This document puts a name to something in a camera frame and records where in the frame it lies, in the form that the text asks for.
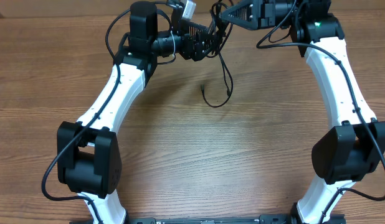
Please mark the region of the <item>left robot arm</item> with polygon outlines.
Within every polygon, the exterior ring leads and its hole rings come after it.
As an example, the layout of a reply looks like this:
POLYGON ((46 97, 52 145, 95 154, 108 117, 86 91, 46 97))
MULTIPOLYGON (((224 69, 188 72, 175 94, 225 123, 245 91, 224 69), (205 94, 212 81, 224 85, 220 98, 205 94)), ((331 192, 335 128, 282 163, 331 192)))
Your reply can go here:
POLYGON ((107 84, 93 105, 74 122, 57 130, 57 156, 50 167, 59 182, 83 200, 92 223, 126 223, 128 214, 116 188, 122 172, 117 134, 136 97, 145 89, 158 66, 158 58, 172 63, 176 55, 200 61, 221 44, 219 21, 211 14, 209 26, 191 21, 192 1, 166 1, 173 9, 166 16, 168 29, 158 29, 164 16, 159 2, 134 2, 125 14, 130 30, 117 51, 111 51, 113 66, 107 84))

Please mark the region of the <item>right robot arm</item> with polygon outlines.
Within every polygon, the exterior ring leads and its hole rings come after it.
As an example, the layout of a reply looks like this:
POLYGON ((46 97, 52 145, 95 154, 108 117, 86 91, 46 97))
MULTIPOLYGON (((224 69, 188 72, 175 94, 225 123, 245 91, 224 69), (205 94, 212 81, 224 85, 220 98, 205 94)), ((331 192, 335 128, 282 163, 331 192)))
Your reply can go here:
POLYGON ((288 29, 291 45, 311 68, 328 116, 328 132, 313 146, 315 176, 290 213, 261 215, 260 223, 344 223, 333 214, 340 198, 355 183, 385 171, 385 121, 364 99, 349 63, 345 34, 324 0, 241 1, 222 20, 248 30, 288 29))

